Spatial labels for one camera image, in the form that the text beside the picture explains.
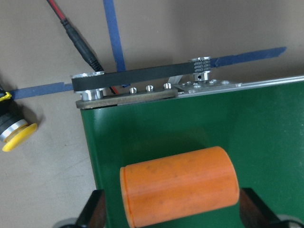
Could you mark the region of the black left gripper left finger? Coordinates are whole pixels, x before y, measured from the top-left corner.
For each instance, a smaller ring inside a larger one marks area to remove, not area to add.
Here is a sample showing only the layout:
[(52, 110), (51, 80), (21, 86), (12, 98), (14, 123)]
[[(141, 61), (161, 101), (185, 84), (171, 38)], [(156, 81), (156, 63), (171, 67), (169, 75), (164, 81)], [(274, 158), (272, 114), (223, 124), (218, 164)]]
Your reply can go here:
[(104, 190), (94, 190), (80, 213), (78, 228), (103, 228), (106, 224), (106, 205)]

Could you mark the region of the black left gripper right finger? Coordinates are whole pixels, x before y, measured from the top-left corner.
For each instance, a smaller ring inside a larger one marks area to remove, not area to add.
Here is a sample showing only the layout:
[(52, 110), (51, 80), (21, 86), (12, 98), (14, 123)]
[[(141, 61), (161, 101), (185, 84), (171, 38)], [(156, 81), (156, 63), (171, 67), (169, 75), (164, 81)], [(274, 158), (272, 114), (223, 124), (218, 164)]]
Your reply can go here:
[(252, 188), (241, 188), (239, 215), (245, 228), (282, 228), (281, 220)]

